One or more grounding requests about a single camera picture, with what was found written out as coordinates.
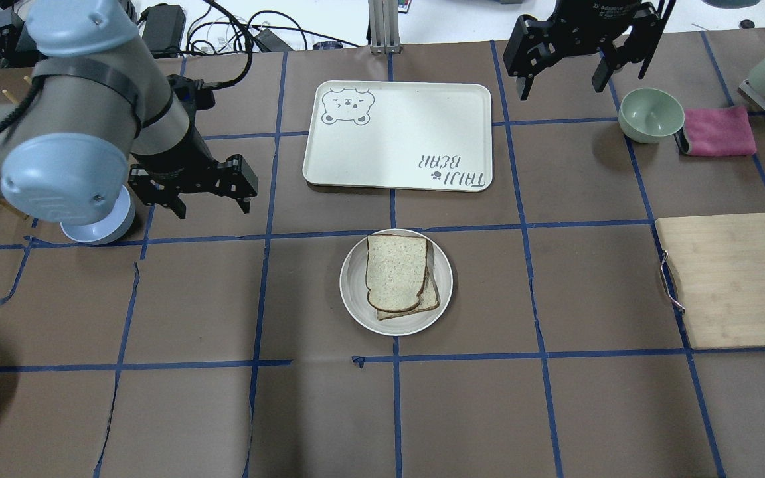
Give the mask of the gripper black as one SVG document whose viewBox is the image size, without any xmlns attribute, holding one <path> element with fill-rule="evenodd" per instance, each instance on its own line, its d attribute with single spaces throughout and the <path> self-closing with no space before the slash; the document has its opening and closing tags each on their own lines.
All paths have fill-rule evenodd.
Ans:
<svg viewBox="0 0 765 478">
<path fill-rule="evenodd" d="M 243 155 L 231 155 L 225 161 L 212 159 L 169 173 L 134 165 L 129 172 L 129 187 L 141 200 L 162 206 L 184 220 L 187 206 L 179 195 L 191 193 L 230 197 L 243 214 L 249 214 L 252 199 L 258 196 L 258 176 Z"/>
<path fill-rule="evenodd" d="M 662 10 L 645 1 L 558 1 L 549 18 L 516 19 L 502 54 L 519 99 L 528 100 L 537 64 L 601 54 L 592 87 L 603 92 L 613 73 L 642 63 L 642 79 L 661 39 Z"/>
</svg>

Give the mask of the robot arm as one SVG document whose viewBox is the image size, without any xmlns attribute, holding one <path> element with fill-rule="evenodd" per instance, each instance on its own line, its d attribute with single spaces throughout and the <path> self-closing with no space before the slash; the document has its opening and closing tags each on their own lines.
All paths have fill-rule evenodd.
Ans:
<svg viewBox="0 0 765 478">
<path fill-rule="evenodd" d="M 165 76 L 116 1 L 37 1 L 25 19 L 41 60 L 17 105 L 0 105 L 0 199 L 68 226 L 108 217 L 131 189 L 186 216 L 182 194 L 249 212 L 257 175 L 242 155 L 217 161 L 195 113 L 236 80 Z"/>
</svg>

